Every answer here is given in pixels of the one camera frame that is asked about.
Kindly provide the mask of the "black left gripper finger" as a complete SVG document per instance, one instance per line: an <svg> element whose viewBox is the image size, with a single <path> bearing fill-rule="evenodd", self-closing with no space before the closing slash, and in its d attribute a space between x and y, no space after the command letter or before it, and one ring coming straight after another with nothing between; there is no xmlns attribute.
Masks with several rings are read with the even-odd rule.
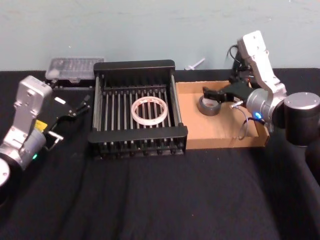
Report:
<svg viewBox="0 0 320 240"><path fill-rule="evenodd" d="M74 118L78 118L82 116L83 114L86 114L91 109L90 105L81 105L76 110L73 111L72 116Z"/></svg>
<svg viewBox="0 0 320 240"><path fill-rule="evenodd" d="M75 110L80 111L80 110L85 109L88 106L88 102L89 102L90 98L91 97L89 95L86 95L84 97L84 99L82 100L82 102L76 106Z"/></svg>

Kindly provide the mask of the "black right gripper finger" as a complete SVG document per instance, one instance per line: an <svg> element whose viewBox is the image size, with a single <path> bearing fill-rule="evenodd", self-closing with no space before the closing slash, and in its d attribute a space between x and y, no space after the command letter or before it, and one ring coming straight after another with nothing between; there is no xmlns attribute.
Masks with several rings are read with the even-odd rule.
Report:
<svg viewBox="0 0 320 240"><path fill-rule="evenodd" d="M225 97L226 93L222 90L212 90L204 86L202 88L204 97Z"/></svg>
<svg viewBox="0 0 320 240"><path fill-rule="evenodd" d="M217 101L219 104L227 101L224 95L208 95L207 99Z"/></svg>

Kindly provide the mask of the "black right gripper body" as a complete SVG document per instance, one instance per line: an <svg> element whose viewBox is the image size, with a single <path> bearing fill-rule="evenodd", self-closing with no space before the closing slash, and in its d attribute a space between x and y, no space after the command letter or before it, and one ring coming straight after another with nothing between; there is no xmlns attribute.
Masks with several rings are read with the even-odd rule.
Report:
<svg viewBox="0 0 320 240"><path fill-rule="evenodd" d="M219 101L221 103L243 101L246 104L251 93L252 88L248 84L238 81L219 90Z"/></svg>

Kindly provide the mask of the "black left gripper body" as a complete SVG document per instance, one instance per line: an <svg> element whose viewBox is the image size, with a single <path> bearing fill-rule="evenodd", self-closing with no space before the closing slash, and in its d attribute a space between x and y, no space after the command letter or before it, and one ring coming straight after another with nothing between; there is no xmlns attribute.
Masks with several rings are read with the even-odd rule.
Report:
<svg viewBox="0 0 320 240"><path fill-rule="evenodd" d="M64 137L57 133L56 128L63 121L75 120L76 118L72 116L74 110L65 100L57 96L53 96L48 105L43 107L37 117L37 130L45 137L45 150L52 150L64 140Z"/></svg>

